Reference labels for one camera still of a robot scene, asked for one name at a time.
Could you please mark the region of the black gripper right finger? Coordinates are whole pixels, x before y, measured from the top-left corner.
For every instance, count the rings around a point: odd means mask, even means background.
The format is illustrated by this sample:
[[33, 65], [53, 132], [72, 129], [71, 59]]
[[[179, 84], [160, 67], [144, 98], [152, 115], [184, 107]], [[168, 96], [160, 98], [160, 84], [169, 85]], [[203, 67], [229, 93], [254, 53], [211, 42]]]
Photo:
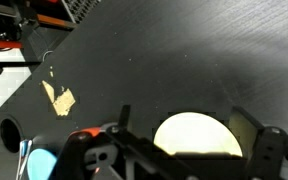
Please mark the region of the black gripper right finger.
[[228, 127], [237, 139], [242, 155], [245, 158], [250, 158], [257, 136], [264, 129], [264, 126], [245, 109], [235, 106], [231, 110]]

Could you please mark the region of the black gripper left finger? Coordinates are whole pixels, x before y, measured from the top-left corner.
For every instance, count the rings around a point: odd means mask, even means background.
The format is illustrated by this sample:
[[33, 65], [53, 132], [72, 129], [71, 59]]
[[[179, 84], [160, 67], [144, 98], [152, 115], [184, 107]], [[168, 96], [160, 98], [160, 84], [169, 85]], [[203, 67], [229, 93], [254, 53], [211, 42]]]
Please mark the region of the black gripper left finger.
[[131, 114], [131, 106], [124, 105], [121, 109], [119, 120], [118, 120], [118, 127], [122, 130], [129, 130], [131, 127], [130, 121], [130, 114]]

